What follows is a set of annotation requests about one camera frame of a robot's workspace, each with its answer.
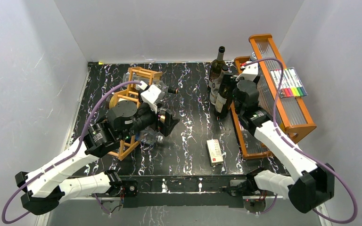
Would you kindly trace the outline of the dark green black-cap wine bottle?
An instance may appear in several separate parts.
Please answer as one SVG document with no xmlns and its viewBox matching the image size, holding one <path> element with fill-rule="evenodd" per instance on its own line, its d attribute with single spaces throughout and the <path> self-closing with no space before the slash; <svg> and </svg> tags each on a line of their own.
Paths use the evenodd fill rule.
<svg viewBox="0 0 362 226">
<path fill-rule="evenodd" d="M 227 116 L 232 103 L 232 92 L 236 86 L 236 77 L 233 74 L 225 74 L 220 84 L 215 102 L 214 114 L 223 119 Z"/>
</svg>

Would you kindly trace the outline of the dark green silver-cap wine bottle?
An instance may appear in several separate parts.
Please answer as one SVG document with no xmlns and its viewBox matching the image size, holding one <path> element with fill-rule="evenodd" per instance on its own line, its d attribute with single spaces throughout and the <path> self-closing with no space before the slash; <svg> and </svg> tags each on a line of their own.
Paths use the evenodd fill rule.
<svg viewBox="0 0 362 226">
<path fill-rule="evenodd" d="M 220 46 L 218 48 L 218 54 L 215 60 L 211 62 L 210 72 L 209 72 L 209 81 L 207 85 L 207 90 L 211 91 L 214 80 L 216 80 L 222 71 L 222 66 L 225 64 L 225 61 L 223 59 L 225 52 L 225 47 Z"/>
</svg>

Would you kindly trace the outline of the clear labelled liquor bottle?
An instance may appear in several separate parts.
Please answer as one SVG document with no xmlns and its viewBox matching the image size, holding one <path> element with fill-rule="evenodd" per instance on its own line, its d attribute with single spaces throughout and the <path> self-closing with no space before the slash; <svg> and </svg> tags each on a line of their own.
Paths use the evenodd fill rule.
<svg viewBox="0 0 362 226">
<path fill-rule="evenodd" d="M 224 74 L 227 73 L 229 70 L 228 65 L 224 64 L 219 73 L 210 73 L 209 77 L 209 84 L 208 87 L 210 88 L 210 95 L 209 100 L 210 103 L 215 105 L 217 94 L 219 92 L 220 84 L 223 80 Z"/>
</svg>

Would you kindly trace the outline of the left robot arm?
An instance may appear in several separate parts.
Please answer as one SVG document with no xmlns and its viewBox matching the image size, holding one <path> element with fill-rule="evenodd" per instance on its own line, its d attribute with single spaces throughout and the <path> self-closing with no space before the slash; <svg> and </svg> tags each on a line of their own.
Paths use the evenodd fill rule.
<svg viewBox="0 0 362 226">
<path fill-rule="evenodd" d="M 166 137 L 179 122 L 180 119 L 170 109 L 153 111 L 147 103 L 137 106 L 129 100 L 118 102 L 67 150 L 40 170 L 16 174 L 17 186 L 24 192 L 21 196 L 23 208 L 34 215 L 41 215 L 72 198 L 90 194 L 119 195 L 128 184 L 123 183 L 114 170 L 83 178 L 73 178 L 73 174 L 115 151 L 122 140 L 146 128 Z"/>
</svg>

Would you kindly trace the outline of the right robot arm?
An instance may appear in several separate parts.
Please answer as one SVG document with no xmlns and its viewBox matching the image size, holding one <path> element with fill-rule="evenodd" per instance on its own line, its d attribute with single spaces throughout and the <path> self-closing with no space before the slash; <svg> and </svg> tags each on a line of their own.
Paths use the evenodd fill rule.
<svg viewBox="0 0 362 226">
<path fill-rule="evenodd" d="M 263 143 L 287 168 L 289 176 L 256 169 L 247 175 L 247 190 L 258 195 L 271 191 L 291 201 L 301 213 L 307 213 L 334 197 L 335 177 L 329 164 L 324 166 L 296 151 L 298 148 L 274 124 L 272 116 L 258 101 L 256 83 L 231 77 L 232 99 L 240 125 Z"/>
</svg>

